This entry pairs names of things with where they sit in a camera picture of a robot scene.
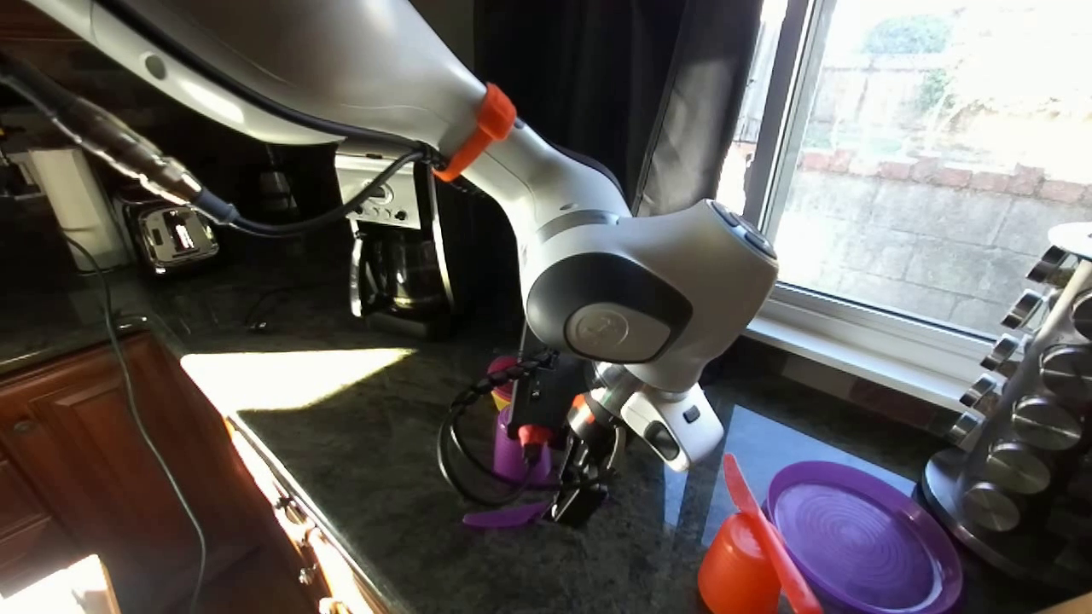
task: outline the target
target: coffee maker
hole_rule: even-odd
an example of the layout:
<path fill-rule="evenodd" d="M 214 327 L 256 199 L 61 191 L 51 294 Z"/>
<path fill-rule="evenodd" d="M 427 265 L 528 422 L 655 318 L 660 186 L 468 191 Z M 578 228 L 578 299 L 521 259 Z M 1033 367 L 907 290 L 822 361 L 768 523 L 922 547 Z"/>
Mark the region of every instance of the coffee maker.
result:
<path fill-rule="evenodd" d="M 1000 327 L 922 498 L 969 551 L 1063 600 L 1092 590 L 1089 222 L 1050 228 Z"/>
<path fill-rule="evenodd" d="M 399 154 L 386 142 L 343 142 L 335 154 L 343 201 L 353 201 Z M 416 339 L 444 334 L 456 318 L 456 284 L 434 169 L 427 165 L 399 168 L 347 214 L 347 233 L 353 318 Z"/>

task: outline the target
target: granite countertop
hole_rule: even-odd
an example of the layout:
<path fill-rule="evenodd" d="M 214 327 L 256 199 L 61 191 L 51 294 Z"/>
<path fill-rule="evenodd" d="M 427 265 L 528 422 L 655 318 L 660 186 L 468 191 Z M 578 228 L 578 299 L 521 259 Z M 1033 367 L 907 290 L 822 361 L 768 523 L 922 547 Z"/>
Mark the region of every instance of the granite countertop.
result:
<path fill-rule="evenodd" d="M 434 438 L 456 393 L 514 351 L 516 314 L 477 310 L 450 339 L 419 340 L 337 318 L 337 273 L 231 273 L 181 284 L 114 273 L 114 294 L 123 320 L 154 327 L 278 454 L 392 612 L 700 612 L 697 565 L 733 510 L 717 454 L 674 474 L 632 444 L 587 529 L 470 531 L 460 526 L 468 505 L 437 474 Z M 0 314 L 0 372 L 104 340 L 89 275 L 26 284 Z M 797 459 L 854 464 L 913 493 L 940 447 L 777 377 L 760 351 L 717 361 L 706 393 L 727 427 L 724 454 L 736 454 L 759 493 Z M 491 427 L 491 408 L 477 406 L 470 422 Z M 1033 612 L 972 559 L 966 577 L 966 614 Z"/>

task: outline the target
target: window frame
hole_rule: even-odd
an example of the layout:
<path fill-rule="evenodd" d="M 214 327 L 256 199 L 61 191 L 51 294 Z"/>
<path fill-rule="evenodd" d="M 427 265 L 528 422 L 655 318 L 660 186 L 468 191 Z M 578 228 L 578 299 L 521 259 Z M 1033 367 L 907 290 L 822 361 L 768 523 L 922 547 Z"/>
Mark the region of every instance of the window frame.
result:
<path fill-rule="evenodd" d="M 835 0 L 788 0 L 744 218 L 774 237 Z M 777 278 L 749 339 L 959 414 L 989 339 Z"/>

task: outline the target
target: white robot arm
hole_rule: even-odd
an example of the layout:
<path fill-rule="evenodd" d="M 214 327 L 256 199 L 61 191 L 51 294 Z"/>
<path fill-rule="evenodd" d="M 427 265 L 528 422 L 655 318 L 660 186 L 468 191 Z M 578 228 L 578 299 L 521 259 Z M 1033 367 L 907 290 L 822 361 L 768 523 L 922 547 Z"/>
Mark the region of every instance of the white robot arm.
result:
<path fill-rule="evenodd" d="M 30 4 L 196 114 L 268 142 L 396 137 L 450 158 L 483 129 L 490 85 L 405 0 Z M 117 137 L 68 132 L 179 205 L 231 222 L 143 139 L 123 137 L 137 145 L 126 154 Z M 528 332 L 605 365 L 587 414 L 626 419 L 676 471 L 717 449 L 724 430 L 697 383 L 774 284 L 760 235 L 711 201 L 632 218 L 602 169 L 518 118 L 460 173 L 514 222 Z"/>

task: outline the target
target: purple bowl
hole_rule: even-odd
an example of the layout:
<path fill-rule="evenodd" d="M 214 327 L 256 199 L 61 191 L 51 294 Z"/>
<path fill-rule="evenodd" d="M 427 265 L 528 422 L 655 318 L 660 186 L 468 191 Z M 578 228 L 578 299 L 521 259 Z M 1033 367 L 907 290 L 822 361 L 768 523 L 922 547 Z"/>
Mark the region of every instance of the purple bowl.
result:
<path fill-rule="evenodd" d="M 847 464 L 807 459 L 774 474 L 764 510 L 815 598 L 840 614 L 942 614 L 962 564 L 934 519 Z"/>

